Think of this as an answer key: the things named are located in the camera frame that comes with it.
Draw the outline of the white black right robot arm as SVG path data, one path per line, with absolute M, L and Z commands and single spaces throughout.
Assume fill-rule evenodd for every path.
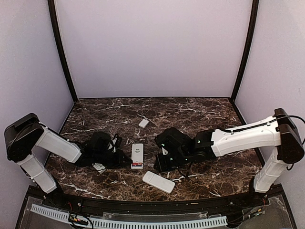
M 243 197 L 243 203 L 253 207 L 286 167 L 299 162 L 305 155 L 304 141 L 293 118 L 283 108 L 277 108 L 274 115 L 261 121 L 229 129 L 200 131 L 195 138 L 175 127 L 167 128 L 154 139 L 162 150 L 156 155 L 154 169 L 163 173 L 188 163 L 201 163 L 233 152 L 271 146 L 270 157 Z

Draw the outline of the white TCL remote control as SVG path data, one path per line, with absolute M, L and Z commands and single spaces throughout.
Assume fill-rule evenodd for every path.
M 132 155 L 131 155 L 131 169 L 132 170 L 141 170 L 143 169 L 143 153 L 144 146 L 142 143 L 132 145 Z

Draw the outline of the white battery cover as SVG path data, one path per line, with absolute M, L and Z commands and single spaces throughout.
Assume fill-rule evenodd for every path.
M 148 125 L 149 121 L 146 119 L 143 119 L 142 121 L 140 121 L 140 123 L 138 124 L 139 127 L 141 128 L 145 128 Z

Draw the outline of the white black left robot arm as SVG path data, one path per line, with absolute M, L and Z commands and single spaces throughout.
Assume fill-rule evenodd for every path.
M 8 160 L 17 163 L 44 193 L 49 194 L 49 201 L 57 208 L 67 204 L 67 197 L 59 191 L 58 183 L 34 155 L 34 147 L 54 153 L 78 167 L 101 164 L 106 169 L 113 169 L 132 163 L 120 149 L 122 137 L 118 134 L 111 137 L 99 131 L 83 143 L 70 141 L 41 123 L 34 113 L 9 125 L 4 138 Z

